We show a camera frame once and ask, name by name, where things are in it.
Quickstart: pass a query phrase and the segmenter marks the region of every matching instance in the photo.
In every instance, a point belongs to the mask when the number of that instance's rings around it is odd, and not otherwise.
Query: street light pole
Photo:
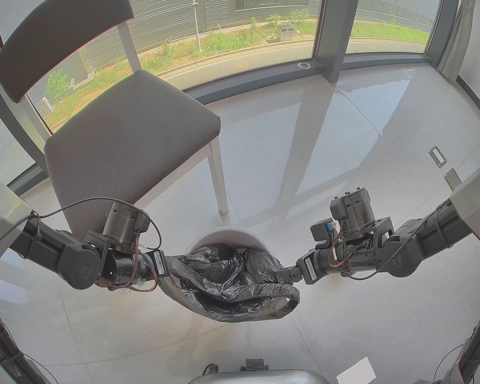
[[[202,52],[202,47],[200,46],[200,35],[198,33],[197,8],[198,8],[198,3],[196,3],[195,0],[193,0],[192,9],[193,9],[193,12],[195,13],[195,29],[197,31],[197,48],[199,52]]]

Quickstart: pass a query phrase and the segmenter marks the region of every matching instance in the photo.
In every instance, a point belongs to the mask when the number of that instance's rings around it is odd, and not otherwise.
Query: white tape on floor
[[[368,357],[360,360],[353,367],[348,368],[336,377],[338,384],[368,384],[375,376]]]

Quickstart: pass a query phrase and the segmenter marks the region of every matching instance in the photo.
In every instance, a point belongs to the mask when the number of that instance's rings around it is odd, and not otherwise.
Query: gray chair
[[[133,74],[77,112],[45,144],[60,205],[107,196],[143,208],[207,157],[218,208],[225,213],[220,118],[141,70],[126,24],[131,18],[129,0],[44,1],[0,50],[0,85],[13,102],[26,102],[26,92],[43,75],[117,26]],[[89,229],[101,232],[107,205],[93,201],[66,209],[72,233],[83,238]]]

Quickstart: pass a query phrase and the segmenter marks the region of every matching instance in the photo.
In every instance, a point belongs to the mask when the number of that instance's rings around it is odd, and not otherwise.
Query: curtain
[[[472,31],[473,7],[475,0],[462,0],[456,14],[452,33],[437,70],[450,81],[456,81],[467,51]]]

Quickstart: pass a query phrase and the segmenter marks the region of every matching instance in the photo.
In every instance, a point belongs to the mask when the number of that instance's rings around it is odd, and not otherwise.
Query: grass
[[[317,21],[305,20],[295,26],[302,35],[315,35]],[[276,28],[258,25],[254,29],[242,28],[230,32],[211,32],[201,38],[202,52],[197,50],[195,39],[177,44],[164,42],[154,52],[140,58],[142,68],[154,75],[176,68],[198,59],[233,52],[242,48],[267,45],[267,39],[275,36]],[[386,38],[418,43],[427,43],[429,34],[417,29],[388,23],[375,23],[356,20],[351,37]],[[294,39],[301,39],[294,34]],[[57,102],[53,112],[45,117],[45,122],[55,131],[69,117],[86,106],[103,91],[118,83],[132,73],[127,60],[118,61],[110,67],[99,70],[94,79],[77,88],[61,101]]]

